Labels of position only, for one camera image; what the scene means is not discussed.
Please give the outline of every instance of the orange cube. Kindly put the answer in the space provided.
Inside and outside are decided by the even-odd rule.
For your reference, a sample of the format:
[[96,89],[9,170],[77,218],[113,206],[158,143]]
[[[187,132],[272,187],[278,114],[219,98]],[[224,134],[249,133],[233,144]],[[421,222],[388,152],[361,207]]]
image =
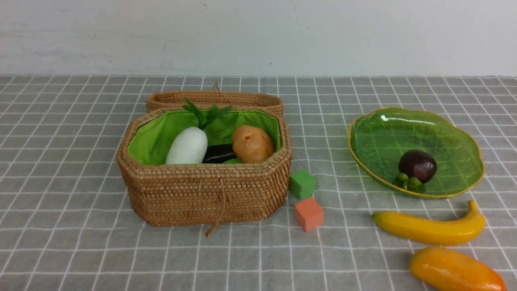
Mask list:
[[309,232],[322,225],[325,221],[323,209],[313,196],[294,205],[294,215],[305,232]]

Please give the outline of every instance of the green glass plate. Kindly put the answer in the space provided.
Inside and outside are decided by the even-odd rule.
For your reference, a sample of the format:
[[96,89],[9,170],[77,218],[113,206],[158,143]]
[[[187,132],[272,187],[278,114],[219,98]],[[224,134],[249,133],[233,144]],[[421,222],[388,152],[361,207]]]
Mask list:
[[[474,187],[484,176],[476,141],[434,113],[398,107],[381,108],[350,126],[348,148],[369,175],[407,196],[443,199]],[[398,179],[399,160],[408,150],[423,150],[436,160],[435,176],[405,190]]]

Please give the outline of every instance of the orange mango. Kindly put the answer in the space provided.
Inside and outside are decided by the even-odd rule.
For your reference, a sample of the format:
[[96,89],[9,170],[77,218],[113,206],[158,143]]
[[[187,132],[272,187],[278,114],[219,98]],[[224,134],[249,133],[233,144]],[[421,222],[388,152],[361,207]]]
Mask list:
[[506,291],[501,276],[455,250],[432,246],[415,253],[410,272],[438,291]]

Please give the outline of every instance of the fake vegetable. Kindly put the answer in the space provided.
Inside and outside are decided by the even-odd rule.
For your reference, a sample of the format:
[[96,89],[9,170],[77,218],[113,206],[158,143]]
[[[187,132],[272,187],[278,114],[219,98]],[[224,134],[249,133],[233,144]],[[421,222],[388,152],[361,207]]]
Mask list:
[[208,139],[204,131],[197,127],[185,128],[174,139],[165,164],[200,164],[207,146]]
[[204,164],[222,164],[228,160],[237,158],[233,152],[233,144],[211,145],[206,149]]
[[260,163],[275,153],[273,142],[260,127],[241,125],[232,134],[233,151],[244,164]]
[[184,129],[174,139],[165,160],[166,165],[200,164],[208,147],[208,138],[203,130],[214,120],[223,117],[232,109],[232,106],[228,106],[219,110],[216,105],[212,105],[205,116],[187,98],[185,98],[185,101],[187,104],[183,105],[183,108],[196,115],[199,125]]

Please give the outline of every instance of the foam block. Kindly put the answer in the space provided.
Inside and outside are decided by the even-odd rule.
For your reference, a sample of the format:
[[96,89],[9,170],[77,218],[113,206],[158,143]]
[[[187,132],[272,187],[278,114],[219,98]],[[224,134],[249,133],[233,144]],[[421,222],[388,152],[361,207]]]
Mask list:
[[323,209],[314,197],[309,197],[294,205],[295,218],[305,232],[310,232],[325,221]]
[[289,191],[298,200],[304,200],[314,193],[316,178],[306,170],[300,170],[289,176]]

